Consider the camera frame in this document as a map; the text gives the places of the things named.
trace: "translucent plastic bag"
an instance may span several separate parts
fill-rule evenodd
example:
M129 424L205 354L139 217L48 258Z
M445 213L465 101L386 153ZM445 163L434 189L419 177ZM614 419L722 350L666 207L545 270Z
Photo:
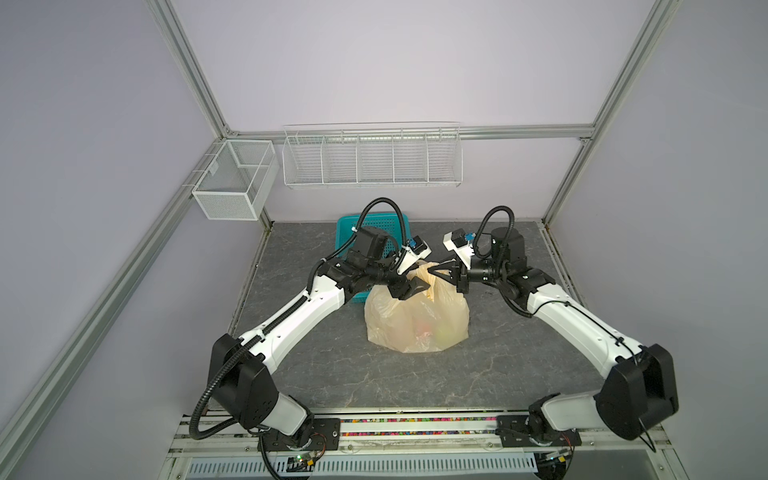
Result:
M424 263L408 272L429 283L428 290L407 300L393 299L375 285L366 300L368 340L403 353L440 352L468 337L469 307L456 287L427 271Z

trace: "gray marble tabletop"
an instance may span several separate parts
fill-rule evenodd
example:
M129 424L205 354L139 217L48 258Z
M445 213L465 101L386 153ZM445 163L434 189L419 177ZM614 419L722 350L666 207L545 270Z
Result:
M478 225L410 227L432 248L428 260L441 260L448 254L444 233ZM556 276L536 223L516 227L525 237L528 265ZM312 265L333 251L335 238L334 223L276 223L236 333L263 322L301 291ZM513 313L482 284L473 283L466 299L469 338L437 353L398 353L369 342L363 304L348 303L296 345L275 372L275 383L310 408L526 409L550 393L600 388L597 371L550 326Z

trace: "black motor joint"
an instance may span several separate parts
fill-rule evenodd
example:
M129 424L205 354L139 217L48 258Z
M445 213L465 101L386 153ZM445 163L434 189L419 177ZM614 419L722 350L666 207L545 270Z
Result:
M389 294L401 300L429 288L418 277L408 280L405 274L398 275L397 266L402 262L402 256L390 254L383 257L387 241L391 238L389 233L380 228L360 227L344 258L325 262L317 273L329 277L344 290L345 303L374 285L387 285ZM414 237L413 243L420 249L419 252L426 248L418 237Z
M430 267L429 272L455 285L459 293L468 293L470 283L491 285L504 298L514 301L520 309L525 310L531 293L555 281L541 270L528 267L525 238L515 228L495 228L490 237L491 248L483 257L473 255L469 268L454 254L439 265ZM457 248L470 241L477 244L476 237L468 235L463 229L451 232L451 240Z

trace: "white wire basket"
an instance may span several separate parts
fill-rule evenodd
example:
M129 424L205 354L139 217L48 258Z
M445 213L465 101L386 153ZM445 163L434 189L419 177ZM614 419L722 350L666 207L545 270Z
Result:
M226 140L192 194L212 220L258 220L279 169L271 141Z
M462 161L457 127L297 131L283 147L291 188L457 186Z

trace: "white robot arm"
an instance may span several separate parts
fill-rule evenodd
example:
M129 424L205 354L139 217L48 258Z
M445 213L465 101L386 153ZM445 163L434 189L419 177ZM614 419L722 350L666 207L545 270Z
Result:
M376 204L392 205L400 222L400 250L383 256L387 232L362 224ZM432 251L419 237L407 239L400 209L388 198L377 198L363 209L353 235L310 273L306 289L256 328L239 339L225 334L211 353L208 385L190 418L190 436L205 439L229 425L245 429L265 427L281 432L287 443L305 445L312 432L313 414L295 399L280 393L271 374L288 352L323 318L375 284L405 300L429 288L406 272ZM208 401L215 398L232 416L211 429L200 431L199 422Z
M478 254L478 239L496 212L509 215L507 227L493 230L491 248ZM571 429L608 427L632 440L679 408L672 357L658 345L646 347L600 320L539 269L528 267L525 242L508 207L488 212L475 233L455 230L443 244L451 257L429 271L467 293L471 282L497 288L517 313L537 317L560 333L606 379L601 390L554 394L528 408L520 433L546 444Z

